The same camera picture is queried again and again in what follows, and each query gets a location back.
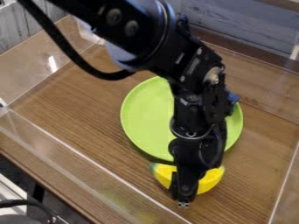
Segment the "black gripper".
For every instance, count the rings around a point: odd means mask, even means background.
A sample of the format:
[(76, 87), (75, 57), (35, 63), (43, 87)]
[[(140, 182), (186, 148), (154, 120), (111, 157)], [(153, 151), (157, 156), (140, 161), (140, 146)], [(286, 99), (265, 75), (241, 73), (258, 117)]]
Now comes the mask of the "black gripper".
[(178, 171), (199, 174), (222, 164), (227, 146), (230, 116), (226, 73), (210, 68), (202, 79), (183, 85), (170, 84), (174, 95), (174, 116), (170, 123), (175, 139), (170, 152)]

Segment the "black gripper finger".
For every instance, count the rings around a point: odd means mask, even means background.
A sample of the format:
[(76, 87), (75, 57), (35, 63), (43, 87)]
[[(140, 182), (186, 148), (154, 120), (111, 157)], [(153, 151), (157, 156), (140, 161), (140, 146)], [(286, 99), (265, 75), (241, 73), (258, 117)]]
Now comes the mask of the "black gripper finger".
[(179, 208), (189, 208), (190, 204), (195, 201), (198, 190), (201, 189), (199, 181), (206, 174), (206, 171), (199, 174), (186, 171), (173, 172), (169, 192)]

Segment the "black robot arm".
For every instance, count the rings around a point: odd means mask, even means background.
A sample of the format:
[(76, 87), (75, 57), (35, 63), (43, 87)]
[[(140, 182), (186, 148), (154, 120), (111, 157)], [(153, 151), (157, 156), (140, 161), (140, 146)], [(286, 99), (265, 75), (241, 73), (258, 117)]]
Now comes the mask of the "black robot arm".
[(177, 166), (170, 192), (187, 206), (207, 172), (222, 166), (226, 118), (238, 101), (227, 89), (222, 57), (193, 36), (189, 18), (175, 15), (166, 0), (48, 1), (107, 41), (108, 53), (123, 68), (116, 73), (98, 71), (58, 34), (58, 45), (82, 69), (103, 79), (123, 79), (148, 70), (167, 80), (174, 97), (169, 151)]

